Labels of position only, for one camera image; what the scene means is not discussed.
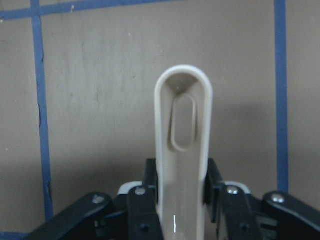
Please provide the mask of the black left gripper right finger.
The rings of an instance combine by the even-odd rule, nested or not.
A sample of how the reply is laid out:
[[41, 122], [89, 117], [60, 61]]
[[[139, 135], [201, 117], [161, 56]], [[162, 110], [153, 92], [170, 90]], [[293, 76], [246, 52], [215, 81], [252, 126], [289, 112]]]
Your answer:
[[204, 202], [219, 240], [318, 240], [320, 212], [282, 191], [254, 197], [239, 182], [224, 181], [208, 159]]

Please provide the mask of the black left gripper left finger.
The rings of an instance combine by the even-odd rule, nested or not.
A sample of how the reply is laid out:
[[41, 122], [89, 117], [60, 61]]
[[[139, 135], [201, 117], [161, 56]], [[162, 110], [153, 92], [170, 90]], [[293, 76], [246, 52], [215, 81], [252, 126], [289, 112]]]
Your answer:
[[117, 197], [90, 192], [25, 237], [27, 240], [162, 240], [156, 203], [156, 160], [147, 159], [143, 181]]

